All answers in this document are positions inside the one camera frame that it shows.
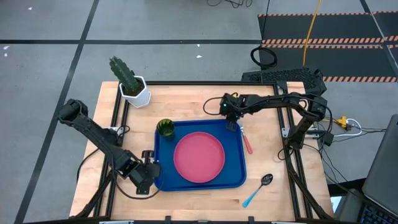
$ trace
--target white pot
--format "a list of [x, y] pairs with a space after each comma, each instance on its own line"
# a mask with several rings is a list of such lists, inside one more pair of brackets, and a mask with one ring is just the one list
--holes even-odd
[[143, 77], [134, 76], [137, 79], [140, 79], [141, 83], [144, 85], [144, 89], [137, 96], [129, 96], [123, 93], [122, 83], [120, 83], [119, 88], [120, 92], [124, 99], [128, 100], [130, 104], [135, 106], [136, 108], [142, 108], [147, 106], [150, 101], [150, 91], [148, 90], [147, 83], [145, 82]]

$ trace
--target blue tray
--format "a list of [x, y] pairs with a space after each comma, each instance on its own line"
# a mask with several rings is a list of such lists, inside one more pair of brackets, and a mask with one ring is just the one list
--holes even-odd
[[[162, 191], [176, 190], [204, 190], [239, 187], [246, 180], [246, 164], [240, 130], [226, 129], [225, 119], [211, 119], [201, 121], [176, 121], [175, 136], [167, 139], [155, 132], [155, 160], [162, 166], [162, 174], [155, 179], [155, 186], [160, 188], [162, 178], [165, 179]], [[196, 184], [185, 180], [174, 166], [174, 149], [184, 136], [197, 131], [209, 133], [223, 145], [225, 164], [220, 174], [213, 180]]]

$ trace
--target wooden table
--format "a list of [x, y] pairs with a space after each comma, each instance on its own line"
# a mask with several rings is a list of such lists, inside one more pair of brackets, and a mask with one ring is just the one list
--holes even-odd
[[[103, 82], [99, 93], [94, 120], [102, 127], [111, 122], [117, 82]], [[289, 91], [304, 91], [302, 83], [288, 83]], [[271, 86], [195, 86], [195, 85], [150, 85], [152, 99], [149, 106], [135, 109], [130, 106], [127, 125], [131, 131], [124, 137], [123, 148], [141, 156], [141, 151], [154, 148], [154, 132], [157, 122], [163, 118], [174, 121], [192, 119], [220, 119], [220, 116], [209, 116], [202, 110], [205, 100], [223, 96], [224, 93], [273, 95]], [[118, 121], [121, 120], [123, 103], [119, 110]], [[219, 101], [207, 104], [208, 111], [218, 112]], [[295, 122], [300, 115], [294, 111]], [[247, 114], [241, 119], [253, 154], [244, 149], [246, 158], [247, 179], [245, 183], [234, 189], [196, 190], [186, 192], [160, 192], [149, 200], [131, 200], [116, 190], [113, 204], [112, 219], [115, 220], [164, 220], [171, 215], [172, 220], [237, 220], [246, 221], [254, 216], [256, 221], [292, 221], [294, 213], [290, 198], [288, 175], [284, 161], [277, 158], [282, 149], [282, 140], [276, 109], [262, 110], [255, 115]], [[306, 144], [317, 147], [315, 140], [306, 139]], [[88, 142], [85, 156], [95, 150]], [[301, 150], [303, 167], [309, 191], [324, 210], [333, 216], [330, 196], [326, 184], [323, 166], [318, 152], [309, 147]], [[98, 188], [104, 155], [96, 153], [88, 159], [81, 169], [80, 179], [76, 187], [75, 198], [70, 215], [77, 214], [86, 205]], [[263, 187], [254, 197], [248, 208], [242, 203], [259, 187], [264, 174], [274, 175], [272, 183]], [[136, 188], [130, 180], [118, 178], [121, 187], [131, 195]], [[305, 217], [302, 194], [297, 188], [301, 216]], [[156, 191], [153, 185], [150, 192]], [[108, 193], [105, 193], [101, 214], [104, 214]]]

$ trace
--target potted cactus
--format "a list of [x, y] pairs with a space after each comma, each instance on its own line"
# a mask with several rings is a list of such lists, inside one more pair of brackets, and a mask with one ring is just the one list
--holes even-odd
[[144, 77], [135, 76], [126, 63], [115, 56], [110, 58], [109, 65], [114, 75], [121, 82], [119, 88], [123, 98], [136, 108], [147, 106], [150, 100], [150, 91]]

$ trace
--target blue spoon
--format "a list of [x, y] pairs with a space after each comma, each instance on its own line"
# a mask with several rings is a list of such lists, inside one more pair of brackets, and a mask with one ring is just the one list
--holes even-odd
[[271, 183], [271, 181], [272, 181], [273, 178], [274, 178], [274, 176], [273, 176], [272, 174], [267, 174], [267, 175], [265, 175], [264, 177], [262, 177], [262, 178], [261, 178], [261, 185], [260, 185], [260, 187], [257, 188], [257, 190], [256, 190], [252, 195], [250, 195], [250, 197], [249, 197], [248, 199], [246, 199], [246, 200], [243, 202], [243, 207], [246, 208], [246, 207], [249, 205], [249, 203], [251, 202], [251, 200], [253, 199], [253, 197], [254, 197], [254, 196], [257, 194], [257, 192], [260, 190], [260, 188], [261, 188], [262, 186], [269, 185], [269, 184]]

